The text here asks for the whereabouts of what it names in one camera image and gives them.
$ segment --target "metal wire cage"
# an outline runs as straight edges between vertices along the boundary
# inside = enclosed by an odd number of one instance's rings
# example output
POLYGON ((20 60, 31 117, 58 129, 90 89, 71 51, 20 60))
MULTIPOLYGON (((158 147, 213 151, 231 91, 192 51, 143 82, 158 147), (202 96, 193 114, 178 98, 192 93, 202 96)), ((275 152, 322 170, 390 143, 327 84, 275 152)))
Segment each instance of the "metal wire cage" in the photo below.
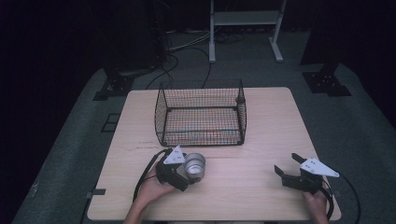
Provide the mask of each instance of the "metal wire cage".
POLYGON ((161 83, 155 132, 162 146, 240 146, 246 129, 242 80, 161 83))

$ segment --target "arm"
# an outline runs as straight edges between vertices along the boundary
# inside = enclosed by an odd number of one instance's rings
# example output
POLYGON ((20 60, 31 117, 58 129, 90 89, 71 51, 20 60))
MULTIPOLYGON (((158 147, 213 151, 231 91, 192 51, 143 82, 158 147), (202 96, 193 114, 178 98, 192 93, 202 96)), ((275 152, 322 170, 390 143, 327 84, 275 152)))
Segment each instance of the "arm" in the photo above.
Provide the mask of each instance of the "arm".
POLYGON ((153 168, 148 172, 145 182, 143 182, 139 194, 134 200, 128 214, 124 220, 124 224, 137 224, 142 222, 142 217, 148 205, 166 193, 169 193, 175 189, 171 185, 162 185, 156 175, 155 163, 153 168))
POLYGON ((320 191, 315 194, 303 191, 306 209, 315 224, 329 224, 326 215, 327 199, 320 191))

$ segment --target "silver cup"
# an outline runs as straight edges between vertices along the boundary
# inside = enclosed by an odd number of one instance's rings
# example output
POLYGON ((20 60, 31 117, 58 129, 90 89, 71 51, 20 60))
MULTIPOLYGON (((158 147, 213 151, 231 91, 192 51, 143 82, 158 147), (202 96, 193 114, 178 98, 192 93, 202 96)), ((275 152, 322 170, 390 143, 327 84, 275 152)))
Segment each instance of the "silver cup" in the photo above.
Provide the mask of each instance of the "silver cup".
POLYGON ((205 175, 205 157, 199 153, 191 153, 184 158, 186 161, 183 163, 184 171, 190 182, 200 182, 205 175))

